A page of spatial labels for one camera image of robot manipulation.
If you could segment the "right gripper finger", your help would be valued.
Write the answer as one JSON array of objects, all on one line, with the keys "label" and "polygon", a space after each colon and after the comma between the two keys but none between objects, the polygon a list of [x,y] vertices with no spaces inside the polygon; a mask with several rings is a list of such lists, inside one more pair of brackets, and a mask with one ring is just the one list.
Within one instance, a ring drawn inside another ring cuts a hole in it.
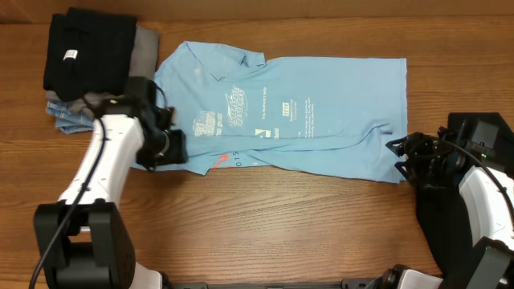
[{"label": "right gripper finger", "polygon": [[409,168],[410,164],[408,161],[399,161],[394,164],[394,167],[402,175],[405,181],[410,181]]},{"label": "right gripper finger", "polygon": [[403,138],[397,139],[397,140],[391,140],[385,144],[387,149],[389,149],[395,156],[397,157],[403,157],[406,154],[405,144],[406,144],[407,137],[404,136]]}]

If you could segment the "light blue printed t-shirt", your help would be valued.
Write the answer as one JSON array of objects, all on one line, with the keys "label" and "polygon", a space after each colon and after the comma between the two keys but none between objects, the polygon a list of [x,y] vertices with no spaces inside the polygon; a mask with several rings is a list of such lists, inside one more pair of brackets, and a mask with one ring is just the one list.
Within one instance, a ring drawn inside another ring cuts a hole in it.
[{"label": "light blue printed t-shirt", "polygon": [[407,132],[405,59],[280,57],[186,41],[158,68],[186,171],[271,165],[398,183],[387,142]]}]

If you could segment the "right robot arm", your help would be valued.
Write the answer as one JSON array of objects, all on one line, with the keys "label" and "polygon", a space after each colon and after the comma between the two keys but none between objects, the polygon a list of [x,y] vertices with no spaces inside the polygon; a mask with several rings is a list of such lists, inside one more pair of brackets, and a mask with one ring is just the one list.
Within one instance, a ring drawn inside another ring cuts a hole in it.
[{"label": "right robot arm", "polygon": [[397,264],[370,288],[513,288],[513,131],[497,112],[452,112],[436,136],[387,143],[415,190],[442,276]]}]

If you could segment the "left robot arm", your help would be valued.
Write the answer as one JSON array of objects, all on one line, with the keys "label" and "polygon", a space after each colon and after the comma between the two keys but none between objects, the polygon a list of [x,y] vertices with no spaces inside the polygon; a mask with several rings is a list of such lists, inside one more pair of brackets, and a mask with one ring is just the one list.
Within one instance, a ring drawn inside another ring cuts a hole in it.
[{"label": "left robot arm", "polygon": [[88,104],[94,129],[70,185],[35,211],[40,259],[29,282],[49,288],[169,288],[168,276],[136,261],[119,206],[133,164],[149,172],[187,162],[186,136],[174,130],[174,108],[157,105],[151,79],[128,78],[120,96]]}]

